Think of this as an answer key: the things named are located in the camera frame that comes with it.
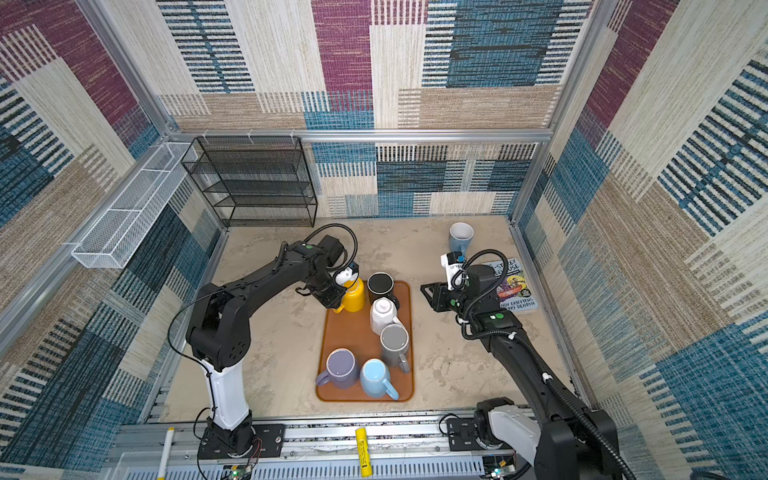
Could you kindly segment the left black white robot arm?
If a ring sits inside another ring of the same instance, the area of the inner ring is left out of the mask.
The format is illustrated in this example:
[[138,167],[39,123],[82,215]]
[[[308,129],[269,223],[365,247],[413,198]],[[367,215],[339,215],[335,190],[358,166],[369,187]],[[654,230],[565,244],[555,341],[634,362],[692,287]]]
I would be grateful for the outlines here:
[[211,414],[200,439],[200,458],[247,458],[257,452],[243,381],[253,314],[298,282],[303,284],[296,289],[300,295],[315,298],[328,310],[339,308],[347,292],[341,273],[352,267],[358,248],[347,225],[323,225],[303,240],[283,242],[272,261],[243,278],[222,286],[203,285],[196,298],[180,308],[180,313],[191,311],[187,358],[202,368],[209,389]]

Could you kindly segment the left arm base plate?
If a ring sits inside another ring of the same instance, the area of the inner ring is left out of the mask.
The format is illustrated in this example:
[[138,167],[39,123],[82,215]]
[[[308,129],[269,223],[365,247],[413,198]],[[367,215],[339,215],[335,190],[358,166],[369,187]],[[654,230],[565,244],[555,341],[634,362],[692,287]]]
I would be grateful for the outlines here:
[[197,452],[199,460],[277,458],[281,455],[285,424],[241,425],[224,430],[212,424],[205,429]]

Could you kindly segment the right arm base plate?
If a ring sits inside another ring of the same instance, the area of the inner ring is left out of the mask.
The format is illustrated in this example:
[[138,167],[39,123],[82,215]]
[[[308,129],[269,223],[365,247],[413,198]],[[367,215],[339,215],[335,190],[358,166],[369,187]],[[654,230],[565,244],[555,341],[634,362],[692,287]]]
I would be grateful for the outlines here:
[[476,425],[471,418],[449,417],[442,422],[452,452],[479,451]]

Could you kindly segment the purple mug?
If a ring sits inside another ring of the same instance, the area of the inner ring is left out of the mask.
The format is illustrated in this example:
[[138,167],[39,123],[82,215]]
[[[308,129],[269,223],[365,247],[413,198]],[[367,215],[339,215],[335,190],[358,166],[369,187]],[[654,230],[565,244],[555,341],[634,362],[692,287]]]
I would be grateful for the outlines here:
[[317,387],[332,384],[339,389],[351,388],[359,379],[360,366],[347,348],[333,350],[327,357],[325,369],[315,379]]

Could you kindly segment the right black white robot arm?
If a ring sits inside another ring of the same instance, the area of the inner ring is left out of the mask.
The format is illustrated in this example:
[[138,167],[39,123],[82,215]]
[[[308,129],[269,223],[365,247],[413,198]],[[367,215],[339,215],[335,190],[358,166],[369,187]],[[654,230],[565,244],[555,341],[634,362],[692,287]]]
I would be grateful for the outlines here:
[[506,398],[478,403],[478,443],[508,445],[539,479],[634,478],[620,454],[615,422],[569,390],[536,351],[521,321],[502,306],[497,289],[507,277],[508,260],[496,249],[490,253],[499,258],[499,270],[479,263],[478,254],[450,251],[440,258],[445,281],[420,287],[435,312],[454,313],[463,338],[481,342],[504,367],[533,413],[527,417]]

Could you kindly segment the yellow mug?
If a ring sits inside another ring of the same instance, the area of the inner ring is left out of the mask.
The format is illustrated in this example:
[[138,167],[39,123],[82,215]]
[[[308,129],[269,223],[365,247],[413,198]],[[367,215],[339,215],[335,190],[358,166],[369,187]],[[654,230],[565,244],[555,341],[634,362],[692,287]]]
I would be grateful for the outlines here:
[[360,278],[354,281],[349,280],[344,283],[346,292],[342,298],[339,307],[334,309],[335,313],[347,311],[349,313],[356,313],[361,311],[366,304],[365,286]]

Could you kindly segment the blue speckled mug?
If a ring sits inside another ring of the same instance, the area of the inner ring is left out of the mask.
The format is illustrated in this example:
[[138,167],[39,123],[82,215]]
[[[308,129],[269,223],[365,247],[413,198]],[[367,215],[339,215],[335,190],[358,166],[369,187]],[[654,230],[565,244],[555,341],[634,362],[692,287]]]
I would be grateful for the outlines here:
[[453,223],[449,229],[449,249],[465,255],[473,238],[474,229],[470,224],[465,222]]

